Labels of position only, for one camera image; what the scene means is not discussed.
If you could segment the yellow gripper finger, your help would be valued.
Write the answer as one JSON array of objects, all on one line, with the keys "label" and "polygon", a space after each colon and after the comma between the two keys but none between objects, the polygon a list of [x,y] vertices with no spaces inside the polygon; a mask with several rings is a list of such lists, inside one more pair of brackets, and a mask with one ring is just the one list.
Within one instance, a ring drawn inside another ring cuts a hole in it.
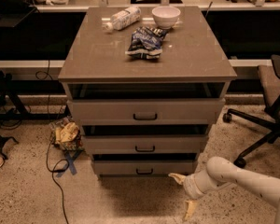
[{"label": "yellow gripper finger", "polygon": [[168,174],[168,176],[173,178],[175,180],[175,182],[179,185],[183,185],[184,181],[186,179],[186,177],[184,175],[177,174],[177,173],[170,173],[170,174]]},{"label": "yellow gripper finger", "polygon": [[187,208],[186,208],[183,220],[188,221],[192,218],[192,216],[198,206],[198,201],[197,200],[186,200],[185,204],[187,205]]}]

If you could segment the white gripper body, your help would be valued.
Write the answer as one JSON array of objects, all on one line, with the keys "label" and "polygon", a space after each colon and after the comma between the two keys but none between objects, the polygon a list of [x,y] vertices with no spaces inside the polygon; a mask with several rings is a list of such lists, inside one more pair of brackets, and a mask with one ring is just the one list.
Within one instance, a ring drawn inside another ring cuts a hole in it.
[{"label": "white gripper body", "polygon": [[198,200],[204,196],[204,177],[201,173],[187,175],[183,182],[183,188],[191,200]]}]

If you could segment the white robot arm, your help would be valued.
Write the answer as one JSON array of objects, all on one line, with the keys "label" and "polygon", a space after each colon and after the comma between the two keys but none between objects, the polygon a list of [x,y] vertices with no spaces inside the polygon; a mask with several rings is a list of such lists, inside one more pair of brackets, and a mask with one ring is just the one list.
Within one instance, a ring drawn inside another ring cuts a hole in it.
[{"label": "white robot arm", "polygon": [[184,188],[189,196],[185,219],[190,218],[197,205],[207,192],[216,191],[236,184],[239,187],[258,196],[277,209],[274,224],[280,224],[280,179],[262,175],[235,166],[221,157],[212,157],[206,167],[192,175],[170,173],[176,183]]}]

